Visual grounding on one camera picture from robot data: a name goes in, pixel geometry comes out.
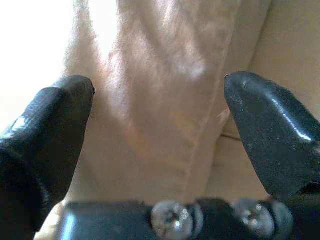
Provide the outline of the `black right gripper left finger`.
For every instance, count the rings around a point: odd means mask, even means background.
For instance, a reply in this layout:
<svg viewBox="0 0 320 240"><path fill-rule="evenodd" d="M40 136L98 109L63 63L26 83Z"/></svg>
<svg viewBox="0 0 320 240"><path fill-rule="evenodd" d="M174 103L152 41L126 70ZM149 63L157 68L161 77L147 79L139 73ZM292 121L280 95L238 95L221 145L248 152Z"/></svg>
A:
<svg viewBox="0 0 320 240"><path fill-rule="evenodd" d="M0 240L33 240L65 198L94 94L85 76L61 78L0 134Z"/></svg>

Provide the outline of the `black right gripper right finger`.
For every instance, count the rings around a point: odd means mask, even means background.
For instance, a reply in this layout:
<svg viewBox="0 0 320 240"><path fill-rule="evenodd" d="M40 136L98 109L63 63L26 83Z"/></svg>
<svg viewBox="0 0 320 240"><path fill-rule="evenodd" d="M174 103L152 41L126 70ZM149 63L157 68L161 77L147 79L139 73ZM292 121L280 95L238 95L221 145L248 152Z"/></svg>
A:
<svg viewBox="0 0 320 240"><path fill-rule="evenodd" d="M289 90L239 71L225 77L224 97L269 195L288 198L320 186L320 122Z"/></svg>

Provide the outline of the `pink cartoon print blanket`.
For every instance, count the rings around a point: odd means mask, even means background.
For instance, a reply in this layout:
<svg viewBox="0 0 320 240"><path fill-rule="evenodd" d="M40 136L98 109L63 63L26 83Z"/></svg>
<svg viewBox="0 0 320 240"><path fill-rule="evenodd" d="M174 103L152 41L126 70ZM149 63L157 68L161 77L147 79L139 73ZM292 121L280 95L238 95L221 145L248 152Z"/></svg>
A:
<svg viewBox="0 0 320 240"><path fill-rule="evenodd" d="M67 202L192 202L206 194L231 113L225 75L247 70L272 0L41 0L54 74L95 96Z"/></svg>

